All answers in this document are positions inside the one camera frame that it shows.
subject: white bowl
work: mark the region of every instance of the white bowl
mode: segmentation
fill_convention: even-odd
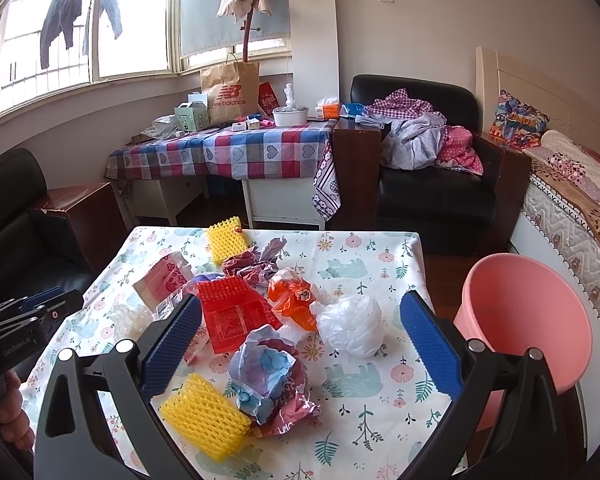
[[[306,120],[309,110],[298,110],[297,112],[273,112],[273,118],[276,126],[301,126],[307,124]]]

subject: pink checkered shirt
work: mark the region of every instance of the pink checkered shirt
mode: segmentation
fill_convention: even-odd
[[[403,120],[417,119],[422,114],[434,111],[431,103],[420,99],[411,99],[404,88],[396,90],[385,99],[376,99],[366,109],[391,119]]]

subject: window blind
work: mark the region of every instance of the window blind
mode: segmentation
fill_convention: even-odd
[[[288,38],[290,35],[289,0],[268,0],[273,16],[254,12],[251,41]],[[220,0],[180,0],[180,46],[182,57],[241,43],[242,20],[234,16],[218,18]]]

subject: bed headboard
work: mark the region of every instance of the bed headboard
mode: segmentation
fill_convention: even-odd
[[[542,72],[495,50],[475,49],[476,97],[482,106],[482,131],[495,118],[500,89],[551,117],[549,129],[600,153],[600,112],[576,92]]]

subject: human hand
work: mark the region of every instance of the human hand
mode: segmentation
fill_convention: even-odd
[[[4,375],[7,394],[0,401],[0,436],[22,451],[30,451],[36,436],[29,427],[29,417],[22,410],[22,394],[18,387],[20,379],[14,370]]]

